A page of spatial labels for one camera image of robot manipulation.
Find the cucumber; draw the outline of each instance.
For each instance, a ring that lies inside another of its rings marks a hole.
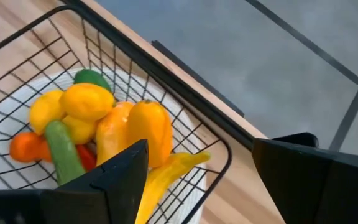
[[[44,136],[55,164],[59,186],[85,174],[68,128],[61,121],[49,122]]]
[[[74,76],[74,84],[91,83],[107,89],[111,93],[111,88],[101,74],[90,69],[82,69]]]

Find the lemon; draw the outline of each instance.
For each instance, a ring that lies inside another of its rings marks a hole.
[[[68,128],[71,140],[74,144],[85,144],[90,142],[96,132],[95,121],[82,121],[72,116],[66,116],[62,120]]]
[[[66,113],[82,121],[97,121],[103,118],[114,104],[113,95],[105,88],[78,83],[67,89],[60,98]]]
[[[29,123],[36,134],[43,134],[49,122],[64,118],[65,111],[59,103],[62,95],[63,91],[52,90],[38,97],[31,105]]]

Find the toy fruit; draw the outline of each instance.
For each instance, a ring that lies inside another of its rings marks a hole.
[[[96,132],[95,121],[82,121],[68,115],[62,119],[62,122],[67,126],[74,144],[90,142]]]
[[[96,167],[96,155],[85,145],[76,145],[75,148],[85,171],[93,170]]]
[[[64,109],[59,103],[62,95],[63,91],[52,90],[38,97],[31,105],[29,122],[38,135],[44,133],[44,128],[49,122],[64,117]]]
[[[97,166],[130,146],[126,139],[126,123],[133,106],[131,102],[118,102],[99,122],[96,131]]]
[[[111,88],[107,81],[103,78],[102,74],[95,72],[91,69],[82,69],[74,76],[74,84],[77,83],[91,83],[107,89],[111,92]]]
[[[35,149],[42,142],[42,138],[35,133],[16,134],[9,146],[9,154],[18,162],[32,162],[37,160],[38,151]]]
[[[140,101],[129,112],[128,144],[141,139],[147,140],[149,167],[162,166],[172,150],[172,127],[168,112],[157,102]]]
[[[104,117],[114,104],[113,95],[100,86],[79,83],[69,87],[60,104],[66,113],[83,121],[97,121]]]
[[[59,185],[63,185],[85,173],[65,124],[61,121],[49,122],[45,128],[45,138],[48,141],[55,164]]]
[[[41,138],[39,145],[34,147],[34,150],[37,151],[35,153],[36,157],[34,161],[45,160],[47,162],[52,162],[48,141],[44,137]]]
[[[179,152],[169,156],[163,166],[152,169],[147,174],[135,224],[145,224],[168,187],[195,165],[208,161],[210,157],[210,154],[205,151],[194,155]]]

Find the wire basket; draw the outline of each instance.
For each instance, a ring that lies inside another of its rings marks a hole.
[[[108,81],[117,100],[150,99],[164,105],[172,120],[173,153],[211,151],[213,159],[171,185],[149,219],[198,223],[203,202],[229,167],[230,149],[194,109],[185,106],[182,93],[159,79],[169,74],[151,72],[137,59],[143,52],[128,49],[122,41],[126,37],[114,29],[106,32],[105,27],[83,9],[60,6],[0,43],[0,190],[57,187],[53,164],[16,162],[8,153],[9,142],[32,130],[27,113],[35,99],[52,89],[67,89],[78,70],[91,68]]]

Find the wooden countertop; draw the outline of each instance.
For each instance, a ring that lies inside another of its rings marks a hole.
[[[208,101],[212,102],[221,111],[226,113],[233,121],[239,124],[257,138],[266,138],[258,129],[253,127],[244,118],[239,116],[228,105],[218,97],[199,84],[189,74],[171,62],[166,56],[153,48],[150,43],[145,41],[133,30],[128,28],[119,19],[115,18],[110,12],[102,8],[93,0],[83,0],[90,8],[103,16],[108,22],[118,28],[123,34],[128,36],[139,47],[155,57],[161,64],[165,65],[176,76],[180,77],[189,86],[197,90]],[[18,29],[32,22],[45,12],[61,5],[56,0],[0,0],[0,41],[15,33]],[[83,50],[82,28],[80,23],[69,14],[59,14],[54,18],[55,24],[60,32],[66,37],[76,55],[68,54],[61,58],[61,65],[54,65],[48,68],[45,73],[53,73],[62,70],[62,67],[72,66],[73,59],[77,56],[79,61],[86,60],[86,52]],[[0,76],[5,72],[4,68],[12,68],[18,63],[29,58],[34,53],[34,49],[42,49],[43,44],[56,40],[53,36],[53,29],[48,28],[42,23],[37,26],[34,32],[37,35],[26,33],[23,38],[15,40],[15,43],[0,50]],[[62,47],[51,49],[51,52],[42,52],[41,58],[34,58],[35,64],[50,63],[55,60],[54,55],[64,53],[64,40],[59,39]],[[21,78],[28,80],[37,71],[34,65],[26,64],[20,67]],[[0,85],[4,88],[14,89],[15,84],[12,80],[1,80]],[[232,137],[215,127],[225,140],[231,145],[233,150],[233,161],[230,169],[215,188],[214,192],[208,197],[203,207],[201,222],[203,224],[212,223],[283,223],[283,220],[276,209],[272,199],[267,193],[261,179],[256,173],[250,152],[241,146]]]

